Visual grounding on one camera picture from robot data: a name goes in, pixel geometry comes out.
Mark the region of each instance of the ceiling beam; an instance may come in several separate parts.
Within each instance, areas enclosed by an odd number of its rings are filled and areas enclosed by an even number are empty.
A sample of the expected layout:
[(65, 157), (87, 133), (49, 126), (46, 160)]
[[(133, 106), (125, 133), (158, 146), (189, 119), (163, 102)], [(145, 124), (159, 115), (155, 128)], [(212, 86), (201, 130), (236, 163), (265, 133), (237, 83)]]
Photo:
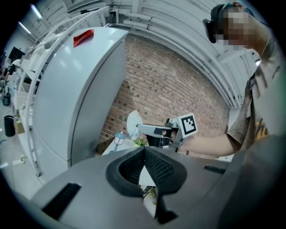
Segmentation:
[[(133, 0), (132, 1), (132, 13), (141, 14), (142, 13), (142, 6), (144, 0)], [(140, 21), (140, 18), (132, 18), (132, 21)]]
[(17, 28), (23, 33), (30, 41), (35, 42), (36, 38), (33, 34), (28, 34), (21, 26), (17, 25)]
[(47, 30), (50, 29), (51, 25), (49, 24), (49, 22), (44, 16), (42, 16), (42, 18), (40, 19), (40, 22), (47, 28)]
[(244, 49), (239, 51), (226, 51), (225, 53), (219, 55), (216, 59), (220, 64), (226, 64), (227, 62), (230, 62), (233, 59), (240, 57), (243, 54), (245, 54)]
[(22, 24), (31, 32), (31, 34), (36, 39), (41, 37), (41, 34), (35, 29), (35, 27), (28, 20), (23, 20)]
[(63, 0), (63, 5), (68, 8), (72, 5), (72, 0)]

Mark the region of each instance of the t-shirt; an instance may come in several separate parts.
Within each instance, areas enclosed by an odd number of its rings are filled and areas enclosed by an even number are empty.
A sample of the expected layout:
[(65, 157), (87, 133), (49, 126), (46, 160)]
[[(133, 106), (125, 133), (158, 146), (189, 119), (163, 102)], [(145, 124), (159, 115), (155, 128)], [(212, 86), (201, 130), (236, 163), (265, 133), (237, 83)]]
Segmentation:
[(16, 59), (16, 60), (14, 60), (13, 62), (12, 62), (12, 64), (14, 64), (16, 67), (19, 67), (20, 66), (20, 59)]
[(241, 150), (269, 135), (261, 115), (255, 110), (255, 100), (263, 95), (279, 76), (283, 61), (283, 53), (277, 41), (271, 36), (261, 56), (261, 63), (255, 71), (254, 84), (247, 82), (240, 113), (227, 132), (241, 144)]

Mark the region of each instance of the black slot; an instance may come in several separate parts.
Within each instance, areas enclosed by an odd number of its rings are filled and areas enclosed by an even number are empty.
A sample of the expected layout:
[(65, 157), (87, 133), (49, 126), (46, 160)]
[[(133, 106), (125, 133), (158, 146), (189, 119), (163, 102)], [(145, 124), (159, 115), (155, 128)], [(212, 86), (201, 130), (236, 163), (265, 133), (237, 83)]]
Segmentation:
[(211, 166), (211, 165), (206, 165), (204, 167), (204, 169), (210, 171), (210, 172), (214, 172), (214, 173), (217, 173), (217, 174), (224, 174), (225, 172), (225, 169), (222, 169), (222, 168), (218, 168), (218, 167), (215, 167), (215, 166)]
[(73, 183), (67, 184), (43, 209), (50, 217), (58, 220), (69, 203), (75, 197), (81, 186)]

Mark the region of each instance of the gray surface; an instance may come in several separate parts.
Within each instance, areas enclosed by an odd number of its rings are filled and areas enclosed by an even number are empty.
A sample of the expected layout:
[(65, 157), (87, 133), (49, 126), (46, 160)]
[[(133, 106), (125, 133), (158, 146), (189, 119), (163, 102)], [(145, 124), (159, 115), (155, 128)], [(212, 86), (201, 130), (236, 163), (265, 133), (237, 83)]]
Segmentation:
[[(187, 204), (193, 195), (185, 196), (186, 203), (182, 202), (182, 208), (185, 212), (182, 212), (179, 218), (168, 223), (165, 228), (174, 228), (175, 226), (178, 228), (217, 228), (221, 212), (225, 208), (240, 175), (243, 159), (244, 152), (237, 153), (224, 175), (212, 182), (212, 187), (208, 192), (202, 198), (197, 199), (197, 202), (193, 202), (193, 205), (188, 206)], [(192, 194), (198, 195), (202, 190), (197, 190), (197, 193), (193, 192)], [(168, 196), (164, 196), (164, 200), (168, 202)]]
[(71, 228), (67, 225), (61, 224), (58, 221), (54, 220), (51, 217), (48, 217), (41, 209), (39, 209), (32, 201), (26, 199), (23, 195), (19, 193), (14, 193), (15, 197), (19, 203), (23, 206), (30, 216), (38, 222), (43, 228), (51, 229), (67, 229)]
[(221, 225), (225, 226), (254, 210), (254, 207), (266, 199), (278, 179), (281, 179), (280, 185), (284, 184), (285, 149), (285, 135), (268, 136), (248, 149), (234, 192), (222, 212)]
[[(180, 218), (201, 200), (222, 176), (203, 169), (205, 165), (227, 168), (229, 163), (158, 149), (183, 164), (188, 176), (183, 187), (175, 194), (164, 197), (168, 210)], [(32, 199), (43, 208), (69, 182), (81, 185), (60, 222), (76, 228), (150, 228), (159, 226), (147, 212), (141, 198), (130, 198), (117, 193), (106, 180), (107, 165), (116, 158), (132, 151), (120, 151), (78, 163), (47, 183)]]
[[(12, 115), (12, 108), (4, 106), (0, 101), (0, 128), (4, 129), (4, 116)], [(14, 190), (31, 199), (32, 196), (42, 187), (29, 160), (25, 164), (12, 165), (12, 161), (19, 160), (21, 155), (25, 156), (24, 150), (16, 135), (6, 137), (4, 131), (0, 132), (0, 141), (7, 139), (0, 145), (0, 164), (8, 163), (8, 166), (0, 169), (8, 185)]]
[(117, 193), (107, 182), (108, 162), (128, 153), (108, 154), (82, 161), (47, 183), (33, 202), (44, 207), (69, 182), (81, 185), (80, 191), (59, 221), (75, 228), (150, 228), (157, 222), (144, 207), (141, 198)]

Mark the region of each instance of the vr headset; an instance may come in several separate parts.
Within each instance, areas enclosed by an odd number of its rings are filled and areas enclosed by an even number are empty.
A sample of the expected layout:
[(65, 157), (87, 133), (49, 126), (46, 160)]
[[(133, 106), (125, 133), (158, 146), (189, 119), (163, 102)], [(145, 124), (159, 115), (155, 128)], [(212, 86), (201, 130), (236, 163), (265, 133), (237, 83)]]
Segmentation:
[[(216, 35), (223, 34), (223, 12), (228, 7), (235, 7), (236, 2), (220, 4), (215, 6), (210, 13), (210, 20), (204, 19), (202, 22), (204, 24), (206, 35), (210, 42), (216, 43)], [(253, 16), (253, 13), (246, 8), (246, 12)]]

